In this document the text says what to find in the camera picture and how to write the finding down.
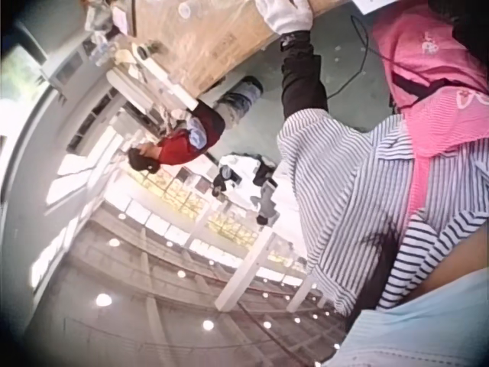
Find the navy striped shirt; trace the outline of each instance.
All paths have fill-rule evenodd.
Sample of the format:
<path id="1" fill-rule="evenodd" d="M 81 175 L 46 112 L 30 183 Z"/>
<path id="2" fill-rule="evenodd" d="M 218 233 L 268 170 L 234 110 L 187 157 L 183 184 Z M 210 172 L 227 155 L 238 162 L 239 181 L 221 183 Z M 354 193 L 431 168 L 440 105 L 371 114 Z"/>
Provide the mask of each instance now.
<path id="1" fill-rule="evenodd" d="M 460 239 L 489 217 L 489 139 L 432 160 L 425 207 L 407 218 L 413 150 L 401 115 L 362 134 L 323 109 L 291 115 L 278 137 L 308 252 L 308 271 L 335 309 L 351 313 L 377 263 L 362 241 L 403 234 L 379 308 L 395 306 Z"/>

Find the wooden board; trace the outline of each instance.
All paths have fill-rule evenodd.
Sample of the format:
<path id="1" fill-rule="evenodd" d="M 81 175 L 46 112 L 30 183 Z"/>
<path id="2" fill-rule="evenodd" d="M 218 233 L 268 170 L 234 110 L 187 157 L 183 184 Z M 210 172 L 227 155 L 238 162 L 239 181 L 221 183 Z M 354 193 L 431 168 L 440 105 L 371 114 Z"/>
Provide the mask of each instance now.
<path id="1" fill-rule="evenodd" d="M 193 97 L 273 37 L 254 0 L 187 0 L 188 19 L 179 13 L 181 0 L 132 1 L 136 42 L 161 42 L 162 51 L 153 58 Z M 309 2 L 314 14 L 319 15 L 345 0 Z"/>

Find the floor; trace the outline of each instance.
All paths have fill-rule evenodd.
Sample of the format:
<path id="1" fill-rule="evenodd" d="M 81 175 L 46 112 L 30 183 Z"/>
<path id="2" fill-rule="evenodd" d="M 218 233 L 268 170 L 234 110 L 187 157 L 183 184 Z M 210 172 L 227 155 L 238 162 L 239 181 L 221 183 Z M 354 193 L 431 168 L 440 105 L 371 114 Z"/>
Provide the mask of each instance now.
<path id="1" fill-rule="evenodd" d="M 371 28 L 374 15 L 362 17 L 352 3 L 315 20 L 312 40 L 316 53 L 322 56 L 322 81 L 328 94 L 335 92 L 358 71 L 363 57 L 362 44 L 351 24 L 350 15 L 358 16 L 367 29 Z M 244 75 L 256 76 L 265 89 L 239 126 L 226 131 L 209 151 L 214 157 L 219 159 L 234 151 L 262 154 L 276 163 L 280 160 L 276 137 L 283 124 L 281 60 L 278 43 L 273 42 L 230 72 L 221 86 L 203 97 L 206 102 L 215 100 Z M 390 114 L 388 103 L 389 92 L 381 60 L 368 54 L 364 72 L 329 101 L 329 108 L 339 121 L 361 131 L 369 131 Z"/>

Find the white glove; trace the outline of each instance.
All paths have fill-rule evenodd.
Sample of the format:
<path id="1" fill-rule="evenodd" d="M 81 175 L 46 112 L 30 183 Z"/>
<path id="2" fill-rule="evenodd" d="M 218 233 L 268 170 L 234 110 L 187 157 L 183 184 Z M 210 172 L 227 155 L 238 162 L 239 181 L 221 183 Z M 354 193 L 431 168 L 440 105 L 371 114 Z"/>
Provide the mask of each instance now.
<path id="1" fill-rule="evenodd" d="M 277 34 L 310 31 L 313 11 L 308 0 L 255 0 L 265 23 Z"/>

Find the red shirt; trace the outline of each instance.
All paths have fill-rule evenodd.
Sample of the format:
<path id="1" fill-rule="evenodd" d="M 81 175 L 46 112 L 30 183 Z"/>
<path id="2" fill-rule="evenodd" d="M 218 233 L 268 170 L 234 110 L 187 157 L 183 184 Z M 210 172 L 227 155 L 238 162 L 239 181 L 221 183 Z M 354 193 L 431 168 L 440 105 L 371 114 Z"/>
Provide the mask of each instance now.
<path id="1" fill-rule="evenodd" d="M 197 149 L 190 144 L 188 130 L 176 130 L 158 143 L 158 146 L 161 147 L 158 158 L 160 163 L 174 166 L 193 161 L 219 141 L 225 127 L 220 114 L 199 101 L 193 115 L 200 120 L 204 130 L 206 130 L 207 144 L 204 148 Z"/>

